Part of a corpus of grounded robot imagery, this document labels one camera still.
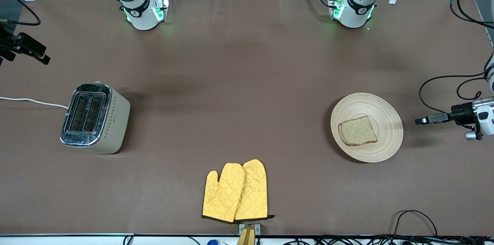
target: tabletop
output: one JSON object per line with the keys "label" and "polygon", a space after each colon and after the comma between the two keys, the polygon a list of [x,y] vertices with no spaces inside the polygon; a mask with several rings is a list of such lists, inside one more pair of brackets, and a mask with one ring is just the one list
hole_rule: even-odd
{"label": "tabletop", "polygon": [[[0,233],[236,233],[201,218],[205,178],[259,159],[268,177],[265,234],[390,233],[400,210],[426,213],[440,235],[491,235],[492,145],[453,123],[416,126],[434,112],[427,79],[483,69],[482,26],[449,0],[377,0],[362,28],[330,20],[319,0],[172,0],[167,24],[134,29],[115,0],[36,0],[47,66],[26,56],[0,67],[0,94],[68,105],[102,81],[130,101],[122,149],[96,155],[59,139],[65,110],[0,101]],[[463,7],[476,14],[474,0]],[[21,20],[31,20],[23,11]],[[461,80],[423,92],[448,110]],[[487,84],[467,85],[465,95]],[[367,92],[400,115],[390,159],[347,157],[330,132],[343,97]],[[399,234],[430,235],[410,215]]]}

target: round wooden board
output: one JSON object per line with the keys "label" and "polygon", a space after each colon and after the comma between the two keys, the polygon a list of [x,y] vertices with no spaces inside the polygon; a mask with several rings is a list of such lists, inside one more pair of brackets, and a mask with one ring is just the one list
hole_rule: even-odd
{"label": "round wooden board", "polygon": [[[338,125],[346,120],[368,116],[377,143],[345,145],[338,132]],[[331,114],[333,138],[346,154],[363,162],[375,163],[392,157],[403,140],[403,125],[396,110],[384,99],[367,93],[355,93],[338,102]]]}

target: toaster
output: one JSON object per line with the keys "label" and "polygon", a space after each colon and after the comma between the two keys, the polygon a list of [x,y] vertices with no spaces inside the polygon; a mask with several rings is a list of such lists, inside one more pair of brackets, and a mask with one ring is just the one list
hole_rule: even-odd
{"label": "toaster", "polygon": [[114,154],[122,146],[130,103],[97,81],[77,87],[65,115],[60,140],[96,154]]}

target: oven mitt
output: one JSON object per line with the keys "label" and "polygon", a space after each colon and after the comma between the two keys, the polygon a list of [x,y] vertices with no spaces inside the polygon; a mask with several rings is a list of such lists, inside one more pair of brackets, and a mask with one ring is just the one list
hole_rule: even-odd
{"label": "oven mitt", "polygon": [[254,159],[244,163],[243,167],[245,187],[235,214],[235,223],[273,218],[274,215],[268,215],[268,187],[264,165]]}
{"label": "oven mitt", "polygon": [[233,223],[244,188],[244,168],[237,163],[227,163],[218,177],[210,171],[204,190],[203,218]]}

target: white cable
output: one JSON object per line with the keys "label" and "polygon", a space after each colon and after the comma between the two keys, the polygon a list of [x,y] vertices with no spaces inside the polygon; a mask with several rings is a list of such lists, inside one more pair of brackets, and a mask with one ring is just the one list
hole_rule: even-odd
{"label": "white cable", "polygon": [[0,99],[13,100],[13,101],[31,101],[31,102],[35,102],[35,103],[39,103],[39,104],[50,105],[50,106],[57,106],[57,107],[68,109],[68,107],[67,106],[64,106],[64,105],[47,103],[47,102],[43,102],[43,101],[37,101],[37,100],[34,100],[34,99],[30,99],[30,98],[9,98],[9,97],[1,97],[0,96]]}

